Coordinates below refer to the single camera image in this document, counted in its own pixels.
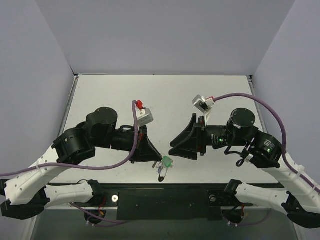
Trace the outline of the green plastic key tag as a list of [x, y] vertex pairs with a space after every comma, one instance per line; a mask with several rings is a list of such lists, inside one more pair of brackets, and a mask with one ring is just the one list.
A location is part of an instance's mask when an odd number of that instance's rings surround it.
[[162, 157], [162, 164], [168, 169], [171, 168], [173, 165], [173, 160], [168, 156]]

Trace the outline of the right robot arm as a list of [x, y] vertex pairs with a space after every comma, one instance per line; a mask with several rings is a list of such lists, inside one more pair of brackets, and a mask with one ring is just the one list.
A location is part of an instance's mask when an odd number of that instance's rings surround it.
[[[271, 208], [286, 215], [293, 223], [306, 228], [320, 226], [320, 196], [315, 187], [302, 179], [304, 168], [286, 164], [282, 144], [272, 135], [254, 126], [256, 117], [246, 108], [237, 108], [230, 114], [226, 125], [207, 125], [203, 116], [193, 114], [188, 126], [171, 141], [169, 155], [196, 161], [198, 156], [224, 148], [225, 155], [240, 156], [237, 167], [243, 163], [254, 165], [273, 176], [284, 190], [260, 188], [232, 179], [223, 191], [223, 200], [230, 205], [252, 204]], [[241, 152], [232, 147], [243, 147]]]

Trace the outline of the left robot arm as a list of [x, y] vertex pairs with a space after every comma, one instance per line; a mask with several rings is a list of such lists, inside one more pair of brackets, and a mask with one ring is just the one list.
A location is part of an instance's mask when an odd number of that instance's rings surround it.
[[127, 162], [160, 162], [162, 155], [148, 138], [147, 124], [153, 121], [150, 109], [132, 104], [134, 125], [117, 128], [118, 114], [109, 107], [98, 108], [84, 122], [66, 130], [26, 171], [1, 179], [0, 193], [6, 198], [0, 210], [4, 217], [27, 220], [45, 209], [69, 203], [102, 207], [107, 202], [97, 180], [82, 179], [76, 184], [53, 186], [51, 181], [70, 168], [82, 168], [97, 148], [128, 152]]

